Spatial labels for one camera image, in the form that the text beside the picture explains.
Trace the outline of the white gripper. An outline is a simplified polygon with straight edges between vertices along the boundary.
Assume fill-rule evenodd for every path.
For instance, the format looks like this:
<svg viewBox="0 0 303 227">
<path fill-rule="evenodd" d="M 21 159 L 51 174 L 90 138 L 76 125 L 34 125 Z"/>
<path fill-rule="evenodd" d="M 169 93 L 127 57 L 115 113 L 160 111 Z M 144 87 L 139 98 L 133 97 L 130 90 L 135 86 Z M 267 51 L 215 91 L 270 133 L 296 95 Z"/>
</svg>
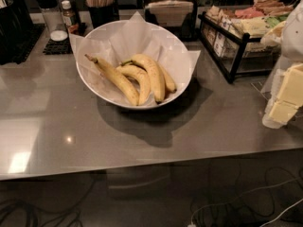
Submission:
<svg viewBox="0 0 303 227">
<path fill-rule="evenodd" d="M 279 129 L 303 106 L 303 0 L 281 33 L 281 55 L 261 92 L 269 97 L 262 124 Z"/>
</svg>

